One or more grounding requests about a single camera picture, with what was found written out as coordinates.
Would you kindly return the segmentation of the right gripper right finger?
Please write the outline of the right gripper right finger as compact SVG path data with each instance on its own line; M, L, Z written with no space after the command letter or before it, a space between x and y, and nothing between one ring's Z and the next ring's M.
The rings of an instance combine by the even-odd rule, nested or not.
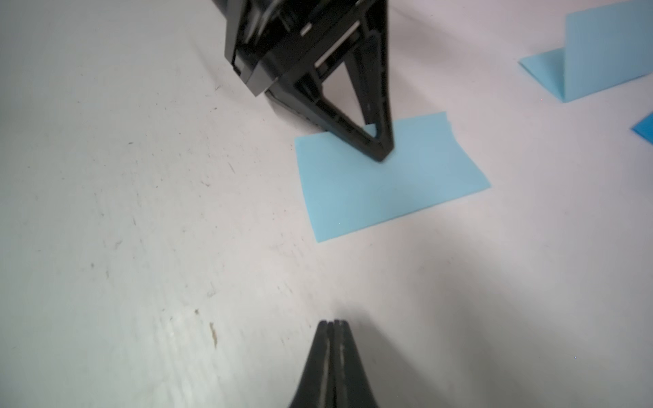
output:
M333 406L377 408L349 323L336 320L333 335Z

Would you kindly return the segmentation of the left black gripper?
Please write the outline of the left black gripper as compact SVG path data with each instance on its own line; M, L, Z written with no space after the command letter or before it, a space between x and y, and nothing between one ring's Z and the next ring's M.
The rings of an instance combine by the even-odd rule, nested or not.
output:
M395 147L389 103L386 1L216 1L226 18L224 57L249 91L328 131L376 162ZM362 29L362 44L346 61L370 134L324 95L322 81L294 70L320 67L345 39Z

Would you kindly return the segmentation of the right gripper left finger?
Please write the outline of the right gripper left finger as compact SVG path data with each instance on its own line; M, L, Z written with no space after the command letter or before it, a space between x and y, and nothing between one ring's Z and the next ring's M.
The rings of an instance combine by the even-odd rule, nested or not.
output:
M333 407L333 323L320 321L291 408Z

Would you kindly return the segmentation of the light blue front paper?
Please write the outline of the light blue front paper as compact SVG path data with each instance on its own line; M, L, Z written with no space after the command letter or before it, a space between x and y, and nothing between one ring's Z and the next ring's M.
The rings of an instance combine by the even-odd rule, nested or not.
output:
M393 123L395 148L378 163L330 133L294 142L304 202L323 242L490 188L444 112Z

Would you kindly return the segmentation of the light blue paper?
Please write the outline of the light blue paper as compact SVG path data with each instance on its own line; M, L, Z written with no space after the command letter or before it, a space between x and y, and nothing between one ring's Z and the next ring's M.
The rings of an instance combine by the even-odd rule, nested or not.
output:
M566 15L565 46L520 60L566 103L652 73L652 3L625 1Z
M304 202L323 242L490 188L444 112L393 123L395 148L378 163L330 133L294 142Z

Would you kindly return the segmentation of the bright blue square paper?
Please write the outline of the bright blue square paper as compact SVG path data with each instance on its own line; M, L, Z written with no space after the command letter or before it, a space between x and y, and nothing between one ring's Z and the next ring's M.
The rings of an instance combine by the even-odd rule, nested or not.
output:
M653 144L653 113L636 123L632 130L642 139Z

